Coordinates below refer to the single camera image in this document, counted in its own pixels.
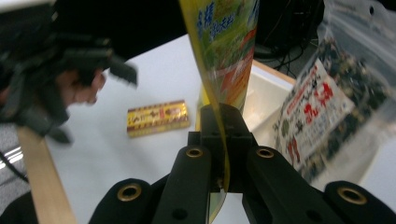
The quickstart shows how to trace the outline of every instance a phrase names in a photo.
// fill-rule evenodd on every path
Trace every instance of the yellow package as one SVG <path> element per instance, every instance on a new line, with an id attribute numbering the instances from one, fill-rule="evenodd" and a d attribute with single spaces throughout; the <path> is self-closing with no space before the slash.
<path id="1" fill-rule="evenodd" d="M 127 133 L 131 137 L 189 126 L 189 114 L 184 100 L 128 110 Z"/>

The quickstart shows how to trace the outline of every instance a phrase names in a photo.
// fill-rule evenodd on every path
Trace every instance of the small rectangular box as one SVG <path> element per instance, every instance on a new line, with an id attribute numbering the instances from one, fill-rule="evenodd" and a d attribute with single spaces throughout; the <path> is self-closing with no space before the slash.
<path id="1" fill-rule="evenodd" d="M 128 110 L 127 133 L 131 137 L 189 126 L 189 114 L 184 100 Z"/>

